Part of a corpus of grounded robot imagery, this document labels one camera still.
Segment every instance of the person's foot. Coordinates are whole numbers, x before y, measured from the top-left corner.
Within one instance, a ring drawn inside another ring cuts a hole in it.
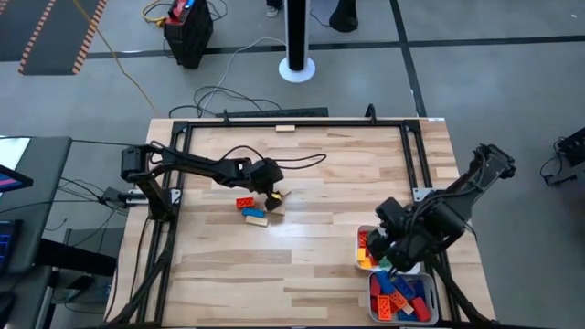
[[[269,5],[266,7],[266,16],[270,18],[275,18],[278,15],[279,9],[277,7],[273,7]]]

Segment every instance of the pole base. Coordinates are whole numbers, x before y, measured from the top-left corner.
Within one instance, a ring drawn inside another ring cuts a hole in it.
[[[283,79],[292,83],[302,83],[312,78],[317,68],[313,60],[308,58],[306,68],[300,71],[293,71],[289,68],[289,60],[285,58],[281,61],[281,65],[278,66],[278,71]]]

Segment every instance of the desk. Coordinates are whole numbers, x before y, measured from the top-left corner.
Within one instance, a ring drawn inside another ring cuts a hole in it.
[[[169,143],[172,127],[172,120],[153,120],[147,141]],[[447,125],[421,119],[420,128],[432,183],[446,187],[459,176]],[[239,144],[273,158],[316,153],[328,157],[309,169],[284,171],[285,179],[277,187],[292,190],[285,200],[287,213],[284,218],[271,218],[267,228],[244,224],[235,210],[235,198],[249,196],[249,192],[186,176],[163,325],[375,324],[367,314],[368,272],[355,266],[354,239],[358,226],[379,223],[374,209],[387,197],[393,196],[403,205],[412,202],[401,141],[395,127],[342,128],[330,123],[329,127],[297,127],[294,133],[276,133],[273,127],[196,128],[189,151],[210,158],[217,159]],[[415,141],[410,138],[409,142],[422,186]],[[232,156],[253,158],[245,150]],[[130,211],[111,318],[129,299],[146,215],[146,207]],[[141,247],[138,282],[143,278],[152,227],[147,227]],[[448,254],[453,278],[477,309],[493,318],[473,236],[466,233]],[[146,320],[153,318],[157,288],[155,283]],[[440,296],[447,319],[448,303]]]

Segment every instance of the metal bracket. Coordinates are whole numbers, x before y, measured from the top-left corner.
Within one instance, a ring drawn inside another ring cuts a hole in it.
[[[414,202],[422,201],[430,192],[434,191],[434,188],[413,188],[412,195],[414,196]]]
[[[378,123],[378,117],[376,116],[376,108],[374,107],[374,104],[369,104],[367,106],[366,115],[364,115],[364,117],[371,118],[370,121],[372,124]]]
[[[181,190],[178,188],[171,188],[171,204],[175,204],[176,201],[181,197]],[[136,196],[136,198],[129,198],[126,200],[128,205],[148,205],[148,199],[144,197],[143,191],[140,188],[133,188],[128,190],[128,194]]]

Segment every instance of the blue lego brick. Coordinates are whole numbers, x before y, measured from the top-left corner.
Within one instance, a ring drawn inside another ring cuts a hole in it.
[[[264,218],[264,212],[262,210],[254,208],[243,208],[241,214],[244,216],[254,216],[257,218]]]
[[[410,286],[414,289],[415,297],[421,297],[424,301],[424,283],[420,280],[410,282]]]
[[[407,301],[416,297],[416,293],[414,292],[414,289],[412,287],[410,287],[409,284],[406,283],[404,281],[404,279],[402,279],[402,277],[395,275],[395,276],[390,278],[390,282],[392,282],[392,284],[394,284],[396,289],[398,289],[399,292],[402,293],[402,296],[404,296],[404,298],[406,298]]]
[[[376,279],[378,280],[382,294],[390,295],[395,291],[386,271],[377,271],[374,273],[374,275],[376,275]]]
[[[419,318],[417,317],[417,315],[413,312],[410,315],[404,313],[404,311],[400,310],[399,311],[399,320],[401,321],[418,321]]]

